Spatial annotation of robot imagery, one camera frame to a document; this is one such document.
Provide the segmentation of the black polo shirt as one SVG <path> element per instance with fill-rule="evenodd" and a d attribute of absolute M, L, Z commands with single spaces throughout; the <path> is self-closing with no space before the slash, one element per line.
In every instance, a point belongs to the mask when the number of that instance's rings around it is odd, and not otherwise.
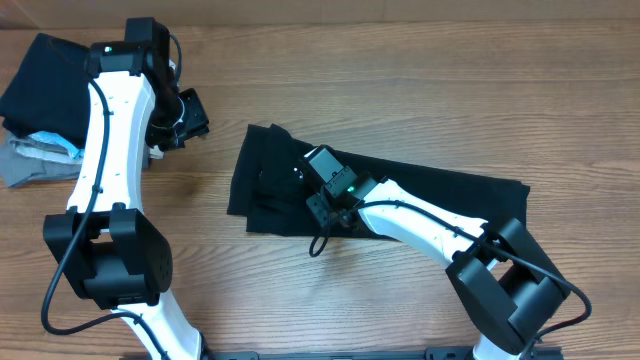
<path fill-rule="evenodd" d="M 227 213 L 247 218 L 246 230 L 280 236 L 314 236 L 318 222 L 306 205 L 312 188 L 301 178 L 303 154 L 312 144 L 283 128 L 250 125 L 231 181 Z M 530 187 L 520 181 L 485 177 L 337 151 L 338 161 L 356 173 L 388 177 L 405 191 L 445 210 L 492 220 L 510 215 L 526 222 Z"/>

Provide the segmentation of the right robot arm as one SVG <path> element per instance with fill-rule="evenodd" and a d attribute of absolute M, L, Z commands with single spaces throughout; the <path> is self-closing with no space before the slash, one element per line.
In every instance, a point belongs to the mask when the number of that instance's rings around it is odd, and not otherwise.
<path fill-rule="evenodd" d="M 403 242 L 441 265 L 481 337 L 474 359 L 525 359 L 549 333 L 546 322 L 571 293 L 525 226 L 452 213 L 350 168 L 310 172 L 308 206 L 323 233 L 335 224 Z"/>

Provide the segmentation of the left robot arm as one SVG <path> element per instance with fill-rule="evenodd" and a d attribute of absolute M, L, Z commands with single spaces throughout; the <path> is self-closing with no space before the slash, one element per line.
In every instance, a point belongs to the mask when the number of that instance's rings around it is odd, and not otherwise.
<path fill-rule="evenodd" d="M 85 157 L 66 211 L 46 217 L 43 237 L 57 262 L 40 313 L 50 334 L 67 336 L 123 320 L 152 359 L 206 359 L 203 335 L 170 288 L 168 240 L 145 216 L 141 195 L 146 151 L 166 152 L 208 131 L 196 92 L 179 88 L 181 64 L 170 59 L 173 35 L 91 46 L 84 65 L 89 95 Z M 66 279 L 104 314 L 70 328 L 50 320 Z"/>

